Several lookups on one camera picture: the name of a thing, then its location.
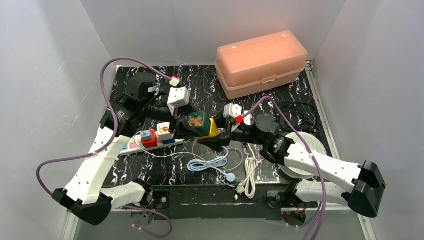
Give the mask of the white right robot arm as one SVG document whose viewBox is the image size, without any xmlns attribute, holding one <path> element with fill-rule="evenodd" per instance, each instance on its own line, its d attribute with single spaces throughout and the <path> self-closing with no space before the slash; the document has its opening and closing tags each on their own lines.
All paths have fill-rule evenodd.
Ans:
<svg viewBox="0 0 424 240">
<path fill-rule="evenodd" d="M 374 162 L 346 162 L 309 150 L 305 143 L 280 134 L 281 126 L 269 114 L 258 115 L 250 125 L 241 123 L 232 128 L 232 122 L 227 121 L 223 132 L 198 142 L 216 151 L 232 141 L 261 145 L 260 155 L 293 179 L 284 200 L 294 205 L 339 204 L 362 216 L 377 217 L 386 183 Z"/>
</svg>

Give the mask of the pink translucent storage box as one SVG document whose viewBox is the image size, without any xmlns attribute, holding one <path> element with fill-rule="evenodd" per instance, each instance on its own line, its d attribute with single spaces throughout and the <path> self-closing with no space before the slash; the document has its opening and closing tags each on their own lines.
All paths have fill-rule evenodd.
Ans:
<svg viewBox="0 0 424 240">
<path fill-rule="evenodd" d="M 234 100 L 293 83 L 307 57 L 305 47 L 286 30 L 221 46 L 214 65 L 226 97 Z"/>
</svg>

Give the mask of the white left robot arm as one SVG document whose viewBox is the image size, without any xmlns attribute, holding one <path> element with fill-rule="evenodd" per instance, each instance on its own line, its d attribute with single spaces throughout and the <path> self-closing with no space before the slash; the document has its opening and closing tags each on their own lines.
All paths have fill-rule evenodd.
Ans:
<svg viewBox="0 0 424 240">
<path fill-rule="evenodd" d="M 82 156 L 83 162 L 71 181 L 54 190 L 52 198 L 56 202 L 93 226 L 102 223 L 112 210 L 151 202 L 151 185 L 144 180 L 112 188 L 103 188 L 103 183 L 145 119 L 175 123 L 176 111 L 190 105 L 189 91 L 179 78 L 171 76 L 167 80 L 170 90 L 157 93 L 156 77 L 141 72 L 128 80 L 126 92 L 114 101 L 107 100 L 90 152 Z"/>
</svg>

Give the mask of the long white power strip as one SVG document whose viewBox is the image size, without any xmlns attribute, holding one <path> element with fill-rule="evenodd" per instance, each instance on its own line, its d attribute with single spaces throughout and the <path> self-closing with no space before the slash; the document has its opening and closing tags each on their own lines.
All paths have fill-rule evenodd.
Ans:
<svg viewBox="0 0 424 240">
<path fill-rule="evenodd" d="M 137 142 L 134 140 L 130 140 L 130 142 L 121 150 L 119 153 L 119 156 L 128 156 L 132 154 L 138 154 L 141 152 L 149 152 L 152 150 L 172 147 L 181 145 L 184 143 L 182 139 L 170 139 L 166 140 L 165 143 L 158 141 L 156 146 L 145 148 L 145 146 L 142 144 L 141 139 L 138 137 L 136 138 Z"/>
</svg>

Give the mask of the yellow cube socket adapter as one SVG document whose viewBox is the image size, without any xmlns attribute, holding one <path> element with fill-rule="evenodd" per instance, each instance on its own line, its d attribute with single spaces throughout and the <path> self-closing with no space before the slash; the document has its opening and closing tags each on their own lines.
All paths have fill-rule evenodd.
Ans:
<svg viewBox="0 0 424 240">
<path fill-rule="evenodd" d="M 220 131 L 215 123 L 215 120 L 213 118 L 210 118 L 210 130 L 209 130 L 209 135 L 207 136 L 202 136 L 202 137 L 197 137 L 197 140 L 201 140 L 201 139 L 207 139 L 207 138 L 213 138 L 216 137 Z"/>
</svg>

